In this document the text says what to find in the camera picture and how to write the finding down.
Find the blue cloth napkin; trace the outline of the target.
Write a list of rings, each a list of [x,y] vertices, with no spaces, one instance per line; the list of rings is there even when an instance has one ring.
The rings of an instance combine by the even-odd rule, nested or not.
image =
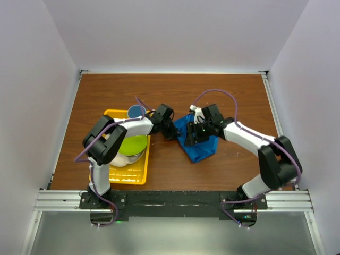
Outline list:
[[[174,124],[182,135],[181,137],[177,137],[181,148],[185,151],[193,163],[197,163],[216,153],[218,138],[215,136],[210,136],[209,140],[206,142],[198,143],[193,146],[186,146],[184,144],[186,138],[186,124],[193,120],[194,116],[188,114],[176,120]]]

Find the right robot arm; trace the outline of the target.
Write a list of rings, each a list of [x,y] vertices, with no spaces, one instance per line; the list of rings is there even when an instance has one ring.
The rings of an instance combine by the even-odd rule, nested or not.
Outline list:
[[[189,112],[193,121],[186,124],[185,145],[193,146],[217,137],[235,143],[257,157],[260,173],[240,185],[236,192],[235,202],[241,208],[248,209],[265,193],[277,190],[291,180],[300,180],[301,165],[287,137],[264,135],[246,127],[236,117],[225,118],[215,104],[205,108],[191,105]]]

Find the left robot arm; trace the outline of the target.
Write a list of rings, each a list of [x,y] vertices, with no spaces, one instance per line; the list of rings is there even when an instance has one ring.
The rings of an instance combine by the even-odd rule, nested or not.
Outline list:
[[[82,162],[87,156],[90,169],[88,193],[91,202],[97,208],[109,208],[117,211],[111,197],[109,169],[111,161],[118,155],[123,141],[138,135],[161,133],[165,139],[174,140],[180,136],[173,122],[174,110],[161,104],[156,110],[143,113],[134,118],[112,118],[103,115],[87,136],[83,139],[84,151],[75,162]]]

